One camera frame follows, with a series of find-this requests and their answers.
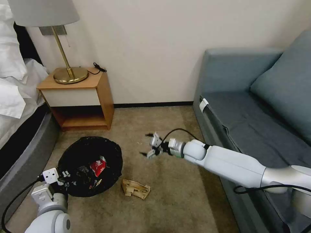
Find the white lampshade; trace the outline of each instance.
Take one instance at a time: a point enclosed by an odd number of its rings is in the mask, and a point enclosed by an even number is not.
[[[8,0],[17,25],[57,26],[74,23],[79,15],[72,0]]]

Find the carpet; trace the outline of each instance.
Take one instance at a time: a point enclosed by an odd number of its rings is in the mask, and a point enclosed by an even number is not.
[[[174,128],[187,129],[202,140],[191,106],[119,108],[110,131],[60,133],[46,169],[56,166],[66,148],[84,136],[116,142],[123,156],[122,176],[112,188],[94,197],[69,197],[73,233],[239,232],[218,176],[167,154],[152,160],[139,154],[150,150],[146,133],[156,131],[163,137]],[[191,140],[185,132],[170,137]],[[146,200],[125,196],[122,179],[149,185]],[[37,206],[28,194],[7,227],[22,233],[36,215]]]

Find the sofa cushion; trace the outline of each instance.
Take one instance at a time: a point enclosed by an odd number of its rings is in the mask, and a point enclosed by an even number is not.
[[[260,98],[248,92],[203,93],[202,96],[209,102],[206,109],[224,126],[240,152],[272,168],[311,166],[311,147]],[[311,223],[291,206],[290,190],[285,194],[266,193],[266,196],[292,232],[300,232]]]
[[[304,31],[250,90],[311,143],[311,31]]]

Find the table lamp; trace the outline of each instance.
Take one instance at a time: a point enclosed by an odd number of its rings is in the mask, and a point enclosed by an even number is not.
[[[17,25],[24,27],[51,26],[66,68],[57,69],[54,80],[57,83],[69,84],[87,78],[88,71],[81,67],[70,67],[58,38],[55,27],[71,24],[79,20],[79,15],[72,0],[8,0]]]

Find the sofa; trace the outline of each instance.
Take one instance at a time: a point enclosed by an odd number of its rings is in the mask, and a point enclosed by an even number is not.
[[[208,102],[201,111],[202,99]],[[311,32],[285,50],[208,49],[193,108],[207,144],[256,158],[264,166],[311,167]],[[284,194],[237,195],[221,178],[240,232],[301,232],[311,219]]]

